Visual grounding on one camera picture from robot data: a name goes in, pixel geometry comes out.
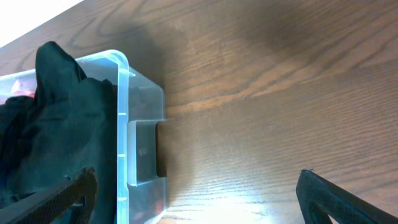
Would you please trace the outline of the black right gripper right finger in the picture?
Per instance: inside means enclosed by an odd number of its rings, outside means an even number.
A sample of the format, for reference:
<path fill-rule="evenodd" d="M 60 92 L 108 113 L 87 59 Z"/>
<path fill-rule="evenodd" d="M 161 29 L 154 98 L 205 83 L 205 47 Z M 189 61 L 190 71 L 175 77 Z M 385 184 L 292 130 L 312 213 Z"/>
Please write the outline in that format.
<path fill-rule="evenodd" d="M 397 217 L 310 170 L 301 171 L 296 195 L 305 223 L 397 223 Z"/>

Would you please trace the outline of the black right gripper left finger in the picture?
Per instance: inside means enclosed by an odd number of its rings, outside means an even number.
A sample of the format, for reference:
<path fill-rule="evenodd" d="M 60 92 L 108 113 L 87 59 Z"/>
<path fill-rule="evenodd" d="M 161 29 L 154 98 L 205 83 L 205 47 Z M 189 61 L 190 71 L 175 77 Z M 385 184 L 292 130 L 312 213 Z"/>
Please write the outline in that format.
<path fill-rule="evenodd" d="M 71 210 L 70 223 L 88 223 L 96 203 L 98 179 L 84 168 L 51 188 L 1 209 L 1 223 L 51 223 Z"/>

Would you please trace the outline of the black hooded garment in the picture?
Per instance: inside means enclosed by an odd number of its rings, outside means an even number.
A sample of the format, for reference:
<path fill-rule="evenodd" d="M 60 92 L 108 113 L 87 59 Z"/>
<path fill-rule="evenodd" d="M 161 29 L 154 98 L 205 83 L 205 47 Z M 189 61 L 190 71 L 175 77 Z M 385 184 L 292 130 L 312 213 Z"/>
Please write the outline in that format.
<path fill-rule="evenodd" d="M 92 167 L 98 193 L 91 223 L 116 209 L 117 91 L 89 78 L 57 43 L 38 48 L 34 97 L 1 106 L 1 206 L 7 207 Z"/>

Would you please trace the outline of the red navy plaid shirt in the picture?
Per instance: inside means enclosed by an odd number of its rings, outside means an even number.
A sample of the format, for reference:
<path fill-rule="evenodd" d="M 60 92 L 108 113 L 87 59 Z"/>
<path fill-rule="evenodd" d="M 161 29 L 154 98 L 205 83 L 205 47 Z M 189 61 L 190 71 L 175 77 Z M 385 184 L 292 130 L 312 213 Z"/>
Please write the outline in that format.
<path fill-rule="evenodd" d="M 16 80 L 11 88 L 11 93 L 16 96 L 28 96 L 33 98 L 37 83 L 34 80 Z"/>

